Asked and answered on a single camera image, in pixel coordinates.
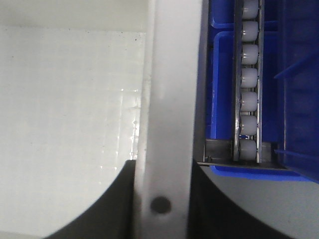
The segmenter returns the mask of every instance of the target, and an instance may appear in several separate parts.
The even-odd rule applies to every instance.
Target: white panel
[[[0,231],[54,232],[136,158],[144,38],[0,27]]]
[[[145,31],[147,0],[0,0],[0,24]]]

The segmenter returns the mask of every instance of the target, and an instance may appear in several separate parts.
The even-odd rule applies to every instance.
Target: white roller
[[[255,65],[258,60],[258,46],[255,44],[244,44],[241,64]]]
[[[253,112],[257,109],[257,93],[256,92],[242,92],[241,94],[241,111]]]
[[[243,19],[254,19],[258,14],[258,0],[244,0]]]
[[[254,160],[257,154],[257,146],[254,140],[240,139],[240,159]]]
[[[257,133],[257,118],[255,116],[241,116],[241,135],[255,135]]]
[[[258,35],[258,22],[244,21],[243,32],[241,36],[242,41],[255,41]]]
[[[254,88],[257,85],[258,72],[256,68],[242,68],[241,87]]]

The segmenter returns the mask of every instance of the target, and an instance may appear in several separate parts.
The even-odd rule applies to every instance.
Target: gray surface
[[[319,184],[220,177],[202,167],[230,199],[271,227],[296,239],[319,238]]]
[[[134,202],[139,239],[186,238],[203,3],[150,1]],[[169,213],[151,211],[158,196],[170,200]]]

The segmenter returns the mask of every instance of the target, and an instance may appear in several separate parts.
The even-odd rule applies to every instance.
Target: round hole
[[[166,197],[156,197],[151,202],[151,210],[158,214],[166,214],[171,211],[170,201]]]

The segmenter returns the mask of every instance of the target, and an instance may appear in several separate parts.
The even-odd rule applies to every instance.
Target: metal rail
[[[240,116],[241,113],[241,70],[242,70],[242,30],[243,30],[243,12],[244,0],[235,2],[234,15],[234,74],[233,74],[233,160],[240,160]],[[252,67],[258,71],[257,86],[250,88],[250,91],[257,93],[257,110],[248,113],[255,115],[257,118],[257,134],[248,136],[248,139],[256,141],[257,156],[256,162],[262,163],[262,83],[263,83],[263,49],[264,49],[264,0],[259,0],[259,9],[257,15],[258,21],[258,38],[253,44],[258,45],[257,64]]]

